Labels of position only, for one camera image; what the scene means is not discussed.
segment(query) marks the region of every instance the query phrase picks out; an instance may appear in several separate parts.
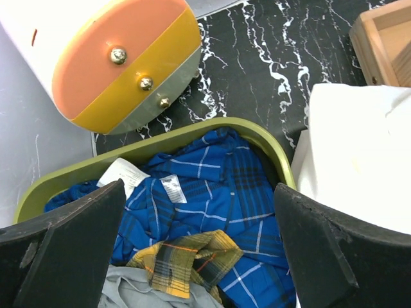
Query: clothing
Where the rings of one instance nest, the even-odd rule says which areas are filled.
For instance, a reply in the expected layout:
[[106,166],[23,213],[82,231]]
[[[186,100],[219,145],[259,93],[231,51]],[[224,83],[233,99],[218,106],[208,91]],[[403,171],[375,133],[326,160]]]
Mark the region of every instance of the clothing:
[[68,190],[58,194],[46,203],[44,207],[44,212],[49,212],[51,210],[57,209],[65,204],[71,203],[80,199],[93,191],[97,190],[97,181],[92,180],[81,184],[76,184],[70,187]]
[[243,252],[221,230],[179,237],[137,252],[127,266],[147,271],[149,285],[159,291],[189,298],[189,282],[205,289],[220,303],[216,285]]
[[152,289],[146,271],[109,266],[98,308],[222,308],[202,287],[190,283],[190,298]]
[[[292,307],[295,289],[274,214],[274,190],[249,143],[231,128],[208,132],[174,155],[159,153],[127,200],[113,264],[185,235],[223,230],[244,252],[219,286],[238,307]],[[162,180],[175,175],[183,198]]]

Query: white cloth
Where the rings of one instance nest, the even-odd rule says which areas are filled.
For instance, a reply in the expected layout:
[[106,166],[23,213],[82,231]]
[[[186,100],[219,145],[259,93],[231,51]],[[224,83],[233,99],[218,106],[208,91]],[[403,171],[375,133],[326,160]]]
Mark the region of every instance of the white cloth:
[[190,298],[152,289],[144,269],[109,266],[98,308],[223,308],[202,286],[190,283]]
[[292,171],[311,199],[411,234],[411,89],[314,86]]

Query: green bin rim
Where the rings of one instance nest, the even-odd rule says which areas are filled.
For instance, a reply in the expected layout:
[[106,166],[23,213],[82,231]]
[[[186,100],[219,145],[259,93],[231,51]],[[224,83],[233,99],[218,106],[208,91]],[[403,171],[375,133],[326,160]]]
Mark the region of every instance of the green bin rim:
[[110,157],[120,157],[122,153],[128,152],[131,149],[133,149],[136,144],[139,145],[148,145],[148,144],[153,144],[159,141],[162,141],[164,139],[167,139],[169,137],[174,137],[178,136],[181,134],[189,133],[190,131],[193,130],[200,130],[204,129],[207,127],[212,127],[212,126],[242,126],[248,130],[252,130],[255,133],[257,133],[260,137],[262,137],[264,140],[266,140],[269,145],[274,149],[275,153],[277,154],[281,169],[284,174],[284,181],[285,184],[292,189],[296,189],[295,182],[294,182],[294,177],[292,175],[290,163],[287,159],[286,153],[284,152],[284,149],[281,147],[280,143],[277,141],[277,139],[274,138],[273,135],[271,135],[266,129],[262,128],[260,125],[253,123],[249,120],[245,119],[240,119],[237,117],[216,117],[210,120],[202,121],[199,123],[195,124],[190,124],[187,126],[184,126],[182,128],[177,128],[175,130],[172,130],[170,132],[165,132],[160,135],[156,135],[154,137],[150,137],[148,139],[144,139],[141,141],[137,141],[135,143],[129,144],[127,146],[123,146],[121,148],[106,152],[101,155],[97,155],[95,157],[88,158],[87,160],[83,160],[81,162],[78,162],[76,164],[64,167],[62,169],[56,170],[54,172],[48,173],[47,175],[44,175],[40,177],[38,180],[36,180],[28,189],[27,191],[23,194],[21,200],[19,201],[19,204],[16,208],[14,219],[13,219],[13,224],[18,223],[20,211],[22,209],[22,206],[25,204],[25,201],[27,197],[33,192],[34,189],[37,188],[42,182],[48,181],[52,178],[55,178],[61,174],[67,173],[72,171],[73,169],[78,169],[84,166],[89,165],[91,162],[96,163],[100,162],[102,160],[105,160]]

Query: black marble surface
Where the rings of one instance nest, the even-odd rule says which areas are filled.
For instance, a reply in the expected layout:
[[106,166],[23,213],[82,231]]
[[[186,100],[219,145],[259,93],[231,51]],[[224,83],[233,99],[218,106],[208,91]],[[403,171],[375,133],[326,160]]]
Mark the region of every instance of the black marble surface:
[[365,85],[348,33],[360,13],[387,2],[250,0],[200,19],[201,77],[139,132],[96,136],[97,153],[233,116],[266,128],[291,160],[313,85]]

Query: clothing tag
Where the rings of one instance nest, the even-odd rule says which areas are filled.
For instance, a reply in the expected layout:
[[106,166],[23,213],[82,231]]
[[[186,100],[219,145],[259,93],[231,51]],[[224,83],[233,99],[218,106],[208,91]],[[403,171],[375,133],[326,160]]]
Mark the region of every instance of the clothing tag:
[[148,177],[150,177],[150,175],[142,172],[127,160],[117,158],[98,180],[97,187],[103,187],[120,178],[124,181],[124,190],[127,199],[129,199],[134,188]]
[[167,192],[170,201],[173,203],[187,203],[186,196],[182,192],[177,175],[170,175],[161,179],[161,184]]

